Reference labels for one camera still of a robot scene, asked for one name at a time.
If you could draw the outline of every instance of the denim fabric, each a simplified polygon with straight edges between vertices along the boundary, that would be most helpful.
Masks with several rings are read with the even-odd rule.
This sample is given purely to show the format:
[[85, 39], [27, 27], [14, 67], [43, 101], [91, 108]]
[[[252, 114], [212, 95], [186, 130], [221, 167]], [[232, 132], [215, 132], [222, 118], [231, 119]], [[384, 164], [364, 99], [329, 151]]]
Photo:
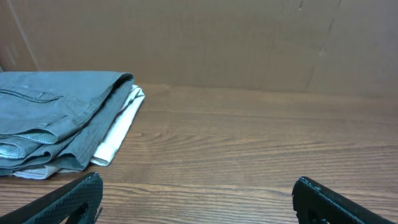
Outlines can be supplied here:
[[0, 138], [0, 158], [23, 159], [41, 145], [21, 138]]
[[84, 169], [133, 83], [118, 72], [0, 74], [0, 144], [14, 138], [22, 149], [39, 146], [24, 158], [0, 157], [0, 175], [49, 162]]

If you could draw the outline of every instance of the folded white fabric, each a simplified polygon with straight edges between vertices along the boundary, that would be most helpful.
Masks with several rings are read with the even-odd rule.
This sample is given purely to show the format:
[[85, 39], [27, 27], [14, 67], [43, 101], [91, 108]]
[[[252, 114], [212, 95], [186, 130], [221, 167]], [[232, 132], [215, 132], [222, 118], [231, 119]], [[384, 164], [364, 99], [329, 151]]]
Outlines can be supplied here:
[[135, 86], [133, 92], [127, 97], [122, 110], [124, 110], [112, 124], [103, 142], [98, 146], [91, 162], [100, 166], [108, 166], [118, 152], [136, 113], [144, 100], [142, 89]]
[[[102, 143], [98, 146], [91, 162], [99, 166], [108, 166], [118, 152], [134, 117], [145, 98], [142, 89], [133, 85], [119, 115], [115, 118]], [[79, 172], [77, 170], [60, 169], [55, 166], [42, 165], [33, 169], [15, 171], [14, 176], [27, 179], [46, 179], [56, 172]]]

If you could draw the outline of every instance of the cardboard wall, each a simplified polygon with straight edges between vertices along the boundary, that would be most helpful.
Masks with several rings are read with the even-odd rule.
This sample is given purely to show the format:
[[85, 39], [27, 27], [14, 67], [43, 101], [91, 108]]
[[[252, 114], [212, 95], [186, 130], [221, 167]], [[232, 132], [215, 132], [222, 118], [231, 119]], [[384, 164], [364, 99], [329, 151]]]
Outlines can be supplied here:
[[[398, 96], [396, 0], [8, 0], [1, 6], [13, 19], [0, 26], [6, 70], [118, 70], [135, 73], [138, 82]], [[4, 43], [26, 58], [11, 65]]]

